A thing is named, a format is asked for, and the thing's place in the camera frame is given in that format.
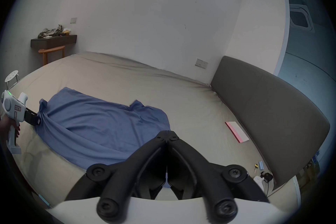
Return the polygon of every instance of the notebook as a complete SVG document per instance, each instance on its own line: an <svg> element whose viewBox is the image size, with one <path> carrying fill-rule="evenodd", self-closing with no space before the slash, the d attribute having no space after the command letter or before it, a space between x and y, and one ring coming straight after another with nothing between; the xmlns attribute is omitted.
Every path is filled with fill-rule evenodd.
<svg viewBox="0 0 336 224"><path fill-rule="evenodd" d="M237 139L239 143L245 142L249 140L247 135L244 133L244 131L239 127L237 122L235 121L226 121L225 124L228 126L228 128L233 133L234 137Z"/></svg>

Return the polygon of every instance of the blue cloth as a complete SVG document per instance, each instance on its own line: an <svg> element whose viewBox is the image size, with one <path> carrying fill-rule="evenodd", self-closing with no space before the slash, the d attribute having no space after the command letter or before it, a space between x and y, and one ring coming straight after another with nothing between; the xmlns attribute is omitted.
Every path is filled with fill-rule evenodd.
<svg viewBox="0 0 336 224"><path fill-rule="evenodd" d="M170 130L160 109L135 100L129 107L67 87L49 102L40 100L37 134L56 153L79 167L126 160L160 131Z"/></svg>

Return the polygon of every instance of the upholstered headboard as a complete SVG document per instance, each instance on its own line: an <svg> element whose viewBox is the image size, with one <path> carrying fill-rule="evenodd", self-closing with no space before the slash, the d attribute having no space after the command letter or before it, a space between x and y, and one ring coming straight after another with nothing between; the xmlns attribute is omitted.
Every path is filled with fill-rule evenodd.
<svg viewBox="0 0 336 224"><path fill-rule="evenodd" d="M276 185L315 155L329 122L303 93L246 62L224 56L211 82L257 146Z"/></svg>

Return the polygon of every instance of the beige bed sheet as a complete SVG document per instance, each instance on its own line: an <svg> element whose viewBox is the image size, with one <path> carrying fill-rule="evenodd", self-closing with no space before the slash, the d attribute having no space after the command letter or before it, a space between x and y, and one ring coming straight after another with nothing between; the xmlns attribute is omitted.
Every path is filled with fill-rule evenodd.
<svg viewBox="0 0 336 224"><path fill-rule="evenodd" d="M131 60L90 52L74 54L27 75L11 92L15 96L25 92L27 107L37 112L40 99L48 101L64 87L109 102L130 105L137 99L162 109L171 130L209 162L239 164L254 177L254 164L262 160L252 141L239 144L234 138L225 121L236 118L208 85ZM22 154L14 158L31 187L53 206L64 201L85 171L51 150L26 122L21 123L17 143ZM271 199L275 200L272 203L280 209L288 209L283 205L295 209L295 188L284 189L281 199Z"/></svg>

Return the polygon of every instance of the hand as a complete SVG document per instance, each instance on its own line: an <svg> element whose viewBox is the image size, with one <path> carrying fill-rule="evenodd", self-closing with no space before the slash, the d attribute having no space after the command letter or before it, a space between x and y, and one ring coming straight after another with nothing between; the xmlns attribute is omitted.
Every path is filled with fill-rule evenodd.
<svg viewBox="0 0 336 224"><path fill-rule="evenodd" d="M19 136L19 130L20 130L20 124L19 126L16 125L16 122L14 119L9 118L6 114L0 120L0 136L6 136L8 135L9 129L13 126L15 128L15 136Z"/></svg>

